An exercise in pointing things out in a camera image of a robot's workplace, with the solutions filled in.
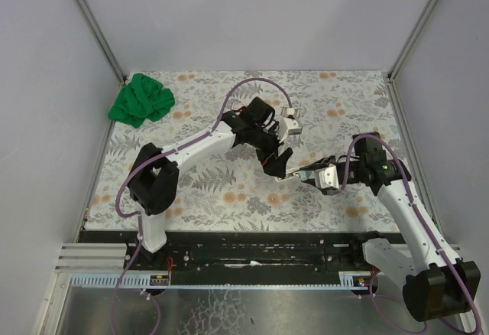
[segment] white panel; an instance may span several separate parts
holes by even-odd
[[[428,0],[89,0],[129,70],[387,70]]]
[[[73,239],[117,80],[73,0],[0,2],[0,333],[29,334]]]
[[[441,0],[396,81],[442,228],[489,314],[489,0]]]

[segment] red wire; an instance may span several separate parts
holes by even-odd
[[[173,257],[169,257],[167,259],[167,262],[168,262],[168,279],[170,279],[170,273],[171,273],[171,269],[173,267]]]

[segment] floral pattern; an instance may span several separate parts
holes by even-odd
[[[145,73],[169,87],[176,99],[170,114],[140,128],[116,123],[85,229],[136,229],[136,219],[115,213],[114,199],[142,145],[163,147],[211,125],[226,93],[238,81],[260,76],[279,83],[300,109],[303,133],[287,141],[290,168],[344,154],[353,134],[378,131],[401,158],[405,148],[379,71],[224,71]],[[280,113],[283,95],[268,83],[251,82],[232,95],[247,104],[261,97]],[[134,209],[127,191],[125,212]],[[265,175],[251,146],[239,145],[180,176],[176,199],[166,211],[169,230],[215,231],[398,231],[392,216],[367,187],[348,186],[325,197],[299,181]]]

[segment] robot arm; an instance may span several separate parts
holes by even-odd
[[[467,299],[416,215],[401,173],[393,161],[387,160],[382,144],[371,138],[361,139],[355,144],[355,154],[358,159],[350,163],[347,184],[363,183],[371,188],[394,218],[411,254],[408,258],[386,239],[370,239],[363,245],[365,261],[380,269],[402,289],[404,303],[418,321],[469,311]],[[443,239],[419,199],[409,172],[402,162],[401,165],[420,216],[474,298],[481,278],[478,267],[474,262],[463,262]],[[290,175],[300,177],[302,182],[319,188],[325,195],[332,195],[345,176],[345,162],[337,162],[335,157],[324,158]]]
[[[284,108],[278,120],[274,116],[273,107],[254,98],[239,113],[224,113],[215,128],[205,129],[163,148],[150,143],[140,150],[131,172],[150,158],[172,151],[137,173],[128,185],[137,210],[143,212],[142,240],[147,251],[156,252],[167,241],[166,217],[162,213],[175,200],[179,175],[210,155],[248,144],[255,147],[265,174],[285,177],[287,161],[293,151],[287,148],[279,154],[279,147],[289,135],[300,134],[302,126],[296,119],[295,109]]]

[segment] green cloth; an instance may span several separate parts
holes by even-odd
[[[144,119],[157,121],[175,105],[171,90],[142,73],[136,73],[131,82],[124,86],[115,104],[108,113],[114,121],[141,126]]]

